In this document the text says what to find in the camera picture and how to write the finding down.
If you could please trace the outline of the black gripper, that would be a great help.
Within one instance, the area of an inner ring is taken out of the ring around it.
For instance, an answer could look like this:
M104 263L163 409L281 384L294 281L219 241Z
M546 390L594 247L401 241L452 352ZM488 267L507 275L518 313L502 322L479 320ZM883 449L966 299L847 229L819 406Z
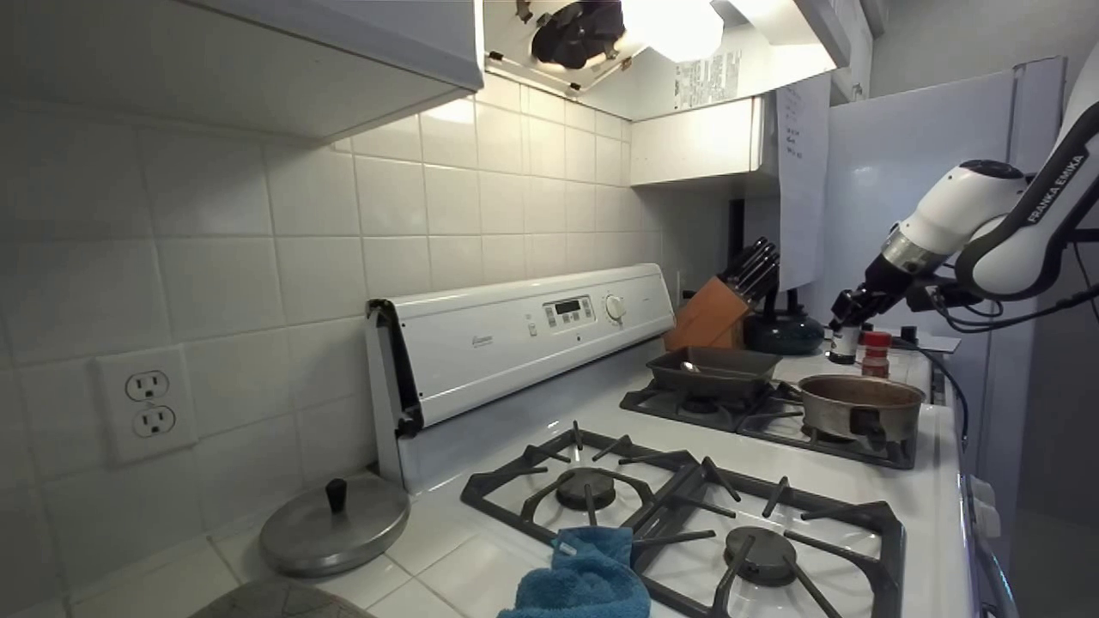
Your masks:
M854 288L844 288L833 302L833 329L841 333L847 327L863 327L866 320L894 309L906 290L906 275L901 271L877 271L866 275Z

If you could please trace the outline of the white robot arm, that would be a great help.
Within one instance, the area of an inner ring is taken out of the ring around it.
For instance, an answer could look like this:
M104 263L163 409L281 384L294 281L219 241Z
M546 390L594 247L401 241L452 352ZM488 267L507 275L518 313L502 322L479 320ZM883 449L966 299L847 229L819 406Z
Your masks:
M1059 138L1034 175L973 159L947 169L883 241L863 281L833 302L833 329L858 329L906 290L931 283L945 262L952 302L1016 302L1041 294L1063 271L1063 251L1083 241L1099 201L1099 49L1083 63Z

